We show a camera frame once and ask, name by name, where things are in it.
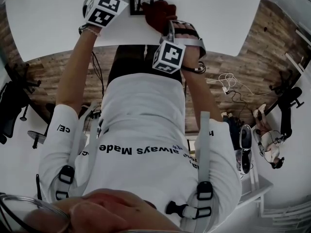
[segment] wrist strap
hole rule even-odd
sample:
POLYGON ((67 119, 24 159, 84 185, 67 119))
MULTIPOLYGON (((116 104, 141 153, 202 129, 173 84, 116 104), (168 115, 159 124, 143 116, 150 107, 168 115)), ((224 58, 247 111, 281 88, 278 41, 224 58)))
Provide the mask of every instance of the wrist strap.
POLYGON ((194 73, 197 73, 197 74, 203 74, 205 73, 206 71, 206 67, 204 65, 204 63, 202 61, 199 62, 199 68, 189 68, 189 67, 185 67, 185 66, 181 66, 181 69, 185 70, 185 71, 188 71, 188 72, 194 72, 194 73))

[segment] black chair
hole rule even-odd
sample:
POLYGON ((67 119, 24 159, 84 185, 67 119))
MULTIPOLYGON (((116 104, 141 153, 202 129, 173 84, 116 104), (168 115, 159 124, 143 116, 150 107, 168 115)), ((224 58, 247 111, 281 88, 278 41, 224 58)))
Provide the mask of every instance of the black chair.
POLYGON ((30 89, 30 87, 39 87, 41 85, 41 81, 37 81, 37 83, 31 83, 27 81, 27 72, 28 72, 28 68, 29 68, 29 64, 26 64, 25 66, 25 71, 24 71, 24 75, 23 77, 21 77, 19 75, 19 73, 17 72, 16 68, 18 67, 17 64, 14 65, 13 67, 13 73, 14 76, 18 82, 18 84, 20 85, 21 88, 26 89, 29 93, 33 93, 35 91, 35 89, 30 89))
POLYGON ((0 92, 0 143, 12 138, 15 121, 23 107, 28 105, 27 95, 12 81, 0 92))
POLYGON ((49 126, 53 117, 53 113, 54 113, 54 109, 55 109, 55 104, 53 103, 47 103, 45 105, 46 109, 48 110, 48 112, 50 113, 50 119, 49 119, 49 124, 47 126, 47 129, 45 130, 44 134, 35 132, 35 131, 28 131, 27 134, 33 139, 34 141, 34 145, 33 145, 33 149, 36 149, 38 147, 38 143, 44 144, 45 139, 47 138, 48 135, 48 130, 49 130, 49 126))
POLYGON ((282 120, 281 120, 281 134, 284 136, 283 140, 285 141, 287 138, 292 135, 292 123, 291 116, 292 111, 291 108, 297 104, 297 108, 301 107, 304 102, 300 103, 298 98, 302 94, 302 90, 299 87, 291 88, 291 78, 293 77, 293 71, 289 71, 290 75, 287 79, 283 78, 282 72, 280 72, 281 77, 281 85, 275 88, 269 86, 272 91, 275 91, 277 95, 281 95, 277 104, 282 112, 282 120))
POLYGON ((296 108, 299 108, 304 104, 304 102, 300 103, 298 101, 298 98, 301 96, 301 94, 302 90, 299 87, 295 87, 293 89, 287 90, 277 101, 277 104, 282 112, 281 134, 285 135, 286 139, 291 137, 293 132, 291 123, 291 108, 295 104, 298 105, 296 108))

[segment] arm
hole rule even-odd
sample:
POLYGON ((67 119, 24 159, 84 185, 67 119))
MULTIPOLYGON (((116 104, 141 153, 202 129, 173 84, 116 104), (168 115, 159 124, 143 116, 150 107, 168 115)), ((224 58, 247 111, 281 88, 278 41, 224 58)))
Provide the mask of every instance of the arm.
MULTIPOLYGON (((92 27, 92 30, 99 32, 100 28, 92 27)), ((97 36, 88 30, 82 32, 58 85, 57 106, 39 163, 41 189, 49 202, 54 201, 55 197, 55 177, 68 163, 78 126, 87 69, 96 38, 97 36)), ((80 146, 85 146, 83 139, 80 146)))
MULTIPOLYGON (((90 28, 97 33, 101 30, 95 26, 90 28)), ((56 105, 67 105, 77 114, 81 110, 88 65, 96 38, 97 36, 88 30, 82 32, 58 84, 56 105)))
POLYGON ((222 122, 223 118, 208 84, 206 83, 205 76, 203 74, 196 74, 185 70, 182 70, 182 73, 189 87, 198 128, 200 128, 201 111, 209 111, 210 118, 222 122))
MULTIPOLYGON (((189 68, 197 68, 199 55, 200 50, 198 47, 187 47, 183 65, 189 68)), ((217 213, 212 214, 211 222, 216 227, 233 212, 241 197, 242 184, 237 171, 235 152, 230 137, 229 125, 223 122, 220 110, 208 88, 204 75, 185 70, 182 70, 182 73, 191 93, 195 118, 199 128, 201 111, 210 112, 209 181, 213 185, 214 203, 218 204, 218 208, 213 208, 217 213)), ((200 132, 195 142, 195 154, 199 161, 201 137, 206 137, 206 135, 200 132)))
MULTIPOLYGON (((175 28, 188 28, 192 29, 191 26, 176 24, 174 23, 175 28)), ((191 38, 197 39, 197 37, 192 35, 181 35, 177 34, 177 38, 191 38)), ((199 58, 200 58, 200 48, 199 47, 187 47, 185 51, 185 56, 183 60, 183 65, 189 68, 198 68, 199 67, 199 58)), ((223 118, 221 116, 220 110, 216 104, 216 101, 209 90, 208 84, 206 83, 205 77, 203 74, 196 74, 193 72, 182 70, 182 73, 186 79, 187 85, 192 98, 192 103, 194 107, 194 114, 198 128, 200 129, 200 117, 201 111, 210 112, 210 118, 222 122, 223 118)))

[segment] white t-shirt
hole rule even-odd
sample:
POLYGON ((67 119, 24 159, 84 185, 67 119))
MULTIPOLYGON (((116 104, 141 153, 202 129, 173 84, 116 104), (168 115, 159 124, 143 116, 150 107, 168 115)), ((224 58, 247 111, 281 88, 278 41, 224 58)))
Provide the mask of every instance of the white t-shirt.
MULTIPOLYGON (((185 97, 180 82, 152 74, 116 78, 102 103, 102 132, 96 161, 85 194, 99 188, 132 192, 165 214, 170 201, 187 203, 198 185, 198 160, 190 156, 185 138, 185 97)), ((58 105, 44 144, 39 166, 48 201, 53 180, 67 164, 77 127, 76 112, 58 105)), ((210 120, 210 182, 219 199, 217 224, 235 209, 241 181, 226 123, 210 120)), ((75 161, 78 185, 86 181, 88 152, 75 161)), ((167 215, 176 225, 181 218, 167 215)))

